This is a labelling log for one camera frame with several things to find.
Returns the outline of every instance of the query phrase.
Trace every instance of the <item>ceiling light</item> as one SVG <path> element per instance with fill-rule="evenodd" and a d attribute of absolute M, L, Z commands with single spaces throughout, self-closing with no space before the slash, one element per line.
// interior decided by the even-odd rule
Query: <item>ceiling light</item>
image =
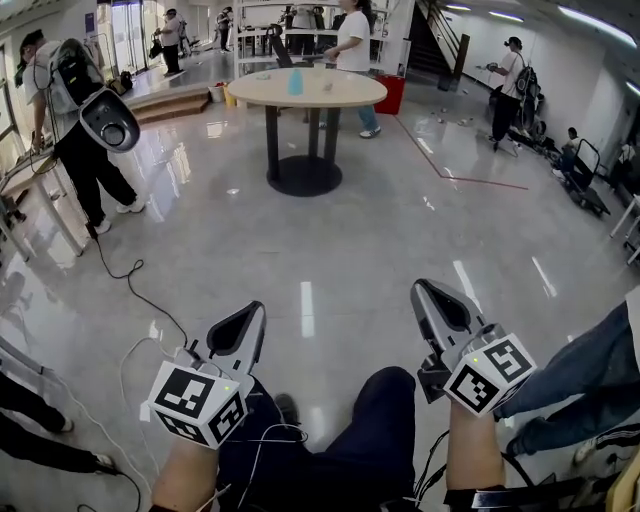
<path fill-rule="evenodd" d="M 638 96 L 640 96 L 640 89 L 637 85 L 632 84 L 631 82 L 627 82 L 627 87 L 635 92 Z"/>
<path fill-rule="evenodd" d="M 571 19 L 581 21 L 582 23 L 586 23 L 587 25 L 601 30 L 602 32 L 606 32 L 607 34 L 612 35 L 620 41 L 627 43 L 629 46 L 633 46 L 634 48 L 638 47 L 633 37 L 631 37 L 626 32 L 623 32 L 619 28 L 614 27 L 613 25 L 609 25 L 602 20 L 592 18 L 591 16 L 587 16 L 586 14 L 583 14 L 581 12 L 574 11 L 573 9 L 567 9 L 566 7 L 562 7 L 560 5 L 558 6 L 558 9 L 560 9 L 562 14 L 564 14 L 565 16 L 569 16 L 569 18 Z"/>
<path fill-rule="evenodd" d="M 504 18 L 505 20 L 517 21 L 518 23 L 524 23 L 522 18 L 518 18 L 517 16 L 511 16 L 509 14 L 503 14 L 501 12 L 489 11 L 491 16 L 496 16 L 498 18 Z"/>

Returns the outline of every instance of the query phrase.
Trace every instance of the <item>glossy tile floor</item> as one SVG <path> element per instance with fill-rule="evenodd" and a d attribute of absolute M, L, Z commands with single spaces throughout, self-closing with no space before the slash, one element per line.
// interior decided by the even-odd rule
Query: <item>glossy tile floor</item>
<path fill-rule="evenodd" d="M 388 365 L 418 369 L 427 349 L 409 290 L 420 277 L 475 296 L 486 317 L 517 333 L 543 365 L 621 302 L 638 283 L 638 271 L 626 267 L 621 240 L 609 239 L 622 213 L 613 196 L 602 192 L 613 215 L 597 219 L 571 202 L 537 155 L 491 151 L 478 134 L 488 130 L 486 95 L 410 85 L 401 115 L 381 116 L 383 133 L 375 141 L 359 139 L 358 119 L 347 113 L 337 157 L 344 181 L 312 199 L 281 195 L 266 183 L 265 121 L 258 108 L 215 105 L 199 116 L 145 127 L 135 151 L 117 160 L 147 209 L 116 217 L 114 201 L 105 197 L 114 224 L 101 237 L 105 258 L 118 274 L 143 258 L 136 289 L 172 312 L 190 339 L 203 339 L 216 320 L 249 301 L 264 302 L 269 321 L 255 374 L 270 392 L 295 396 L 315 449 L 346 424 L 369 375 Z M 470 117 L 467 126 L 457 124 Z M 301 118 L 290 110 L 280 120 L 282 157 L 306 151 Z M 58 206 L 65 216 L 73 214 L 67 199 Z M 29 221 L 20 229 L 37 256 L 25 264 L 3 247 L 0 310 L 18 304 L 32 357 L 68 382 L 153 481 L 140 425 L 159 464 L 171 439 L 156 422 L 140 424 L 138 407 L 163 357 L 144 342 L 127 359 L 128 407 L 118 370 L 140 338 L 172 350 L 181 335 L 125 282 L 109 278 L 94 243 L 75 258 L 37 198 L 27 199 L 25 211 Z M 27 350 L 16 309 L 2 316 L 0 328 Z M 74 418 L 69 443 L 112 453 L 132 474 L 60 386 L 16 371 Z M 448 406 L 444 400 L 427 406 L 420 390 L 416 404 L 415 465 L 421 472 L 429 447 L 447 428 Z M 502 441 L 528 417 L 511 428 L 501 425 Z M 440 449 L 433 469 L 445 452 Z M 551 471 L 565 475 L 571 454 L 538 454 L 523 464 L 540 481 Z M 66 474 L 4 454 L 0 473 L 0 503 L 19 510 L 75 510 L 81 502 L 99 512 L 134 509 L 124 479 Z M 423 509 L 444 510 L 442 498 L 439 486 Z"/>

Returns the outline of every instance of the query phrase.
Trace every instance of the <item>beige tabletop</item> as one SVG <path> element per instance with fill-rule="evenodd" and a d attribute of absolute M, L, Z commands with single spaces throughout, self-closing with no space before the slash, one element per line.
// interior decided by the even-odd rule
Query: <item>beige tabletop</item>
<path fill-rule="evenodd" d="M 289 78 L 294 70 L 302 73 L 303 93 L 299 96 L 289 94 Z M 328 84 L 333 85 L 330 90 L 325 90 Z M 387 97 L 387 88 L 356 73 L 322 68 L 287 68 L 238 78 L 229 84 L 229 94 L 257 105 L 343 108 L 379 103 Z"/>

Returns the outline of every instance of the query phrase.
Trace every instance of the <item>jeans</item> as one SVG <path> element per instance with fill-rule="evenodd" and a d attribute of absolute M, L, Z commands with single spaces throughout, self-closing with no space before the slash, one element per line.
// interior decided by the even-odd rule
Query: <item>jeans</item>
<path fill-rule="evenodd" d="M 330 510 L 327 503 L 349 504 L 350 496 L 379 505 L 413 495 L 415 380 L 401 368 L 385 368 L 362 388 L 351 424 L 326 451 L 310 453 L 302 443 L 264 443 L 251 487 L 243 503 L 250 510 Z M 282 423 L 280 412 L 262 385 L 247 400 L 245 423 L 220 448 L 218 489 L 222 510 L 236 510 L 251 475 L 265 430 Z M 297 430 L 274 428 L 266 439 L 297 440 Z"/>
<path fill-rule="evenodd" d="M 546 419 L 527 423 L 513 441 L 514 453 L 586 441 L 640 409 L 640 372 L 626 302 L 560 350 L 495 416 L 509 418 L 576 395 L 582 396 Z"/>
<path fill-rule="evenodd" d="M 358 75 L 368 76 L 369 73 L 366 71 L 352 71 L 352 73 L 357 73 Z M 358 117 L 360 117 L 360 121 L 362 121 L 362 126 L 364 130 L 367 132 L 376 131 L 380 128 L 378 124 L 378 118 L 376 117 L 376 111 L 373 108 L 373 105 L 365 105 L 364 107 L 358 107 Z M 323 110 L 320 116 L 323 122 L 327 121 L 327 111 Z"/>

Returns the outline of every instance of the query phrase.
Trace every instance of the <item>black cable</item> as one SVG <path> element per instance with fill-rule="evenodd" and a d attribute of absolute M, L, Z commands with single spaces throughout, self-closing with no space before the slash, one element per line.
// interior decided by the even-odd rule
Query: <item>black cable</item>
<path fill-rule="evenodd" d="M 171 313 L 169 313 L 168 311 L 165 311 L 160 306 L 154 304 L 149 299 L 147 299 L 143 295 L 140 295 L 138 292 L 136 292 L 134 290 L 134 288 L 133 288 L 133 285 L 131 284 L 131 276 L 133 276 L 133 274 L 135 272 L 137 272 L 138 270 L 140 270 L 144 266 L 144 260 L 142 260 L 142 259 L 136 260 L 136 262 L 133 264 L 133 267 L 131 268 L 131 270 L 129 272 L 127 272 L 126 274 L 122 274 L 121 276 L 117 276 L 113 272 L 111 272 L 111 270 L 109 269 L 109 266 L 107 265 L 107 262 L 104 260 L 104 255 L 102 254 L 102 247 L 100 246 L 100 241 L 98 240 L 97 237 L 95 237 L 94 240 L 96 241 L 96 244 L 98 244 L 98 251 L 100 252 L 100 259 L 102 260 L 102 264 L 104 265 L 104 268 L 107 270 L 107 273 L 109 274 L 109 276 L 111 276 L 113 279 L 116 279 L 116 280 L 126 279 L 127 280 L 127 284 L 129 285 L 129 290 L 131 290 L 131 293 L 133 293 L 136 297 L 138 297 L 139 299 L 141 299 L 144 302 L 146 302 L 147 304 L 149 304 L 149 306 L 151 306 L 152 308 L 155 308 L 158 311 L 160 311 L 161 313 L 163 313 L 164 315 L 166 315 L 174 323 L 174 325 L 180 330 L 180 332 L 182 332 L 182 334 L 184 336 L 184 345 L 183 346 L 186 347 L 187 344 L 189 343 L 189 338 L 188 338 L 187 333 L 185 332 L 185 330 L 178 323 L 178 321 L 175 318 L 173 318 L 173 316 L 171 316 Z"/>

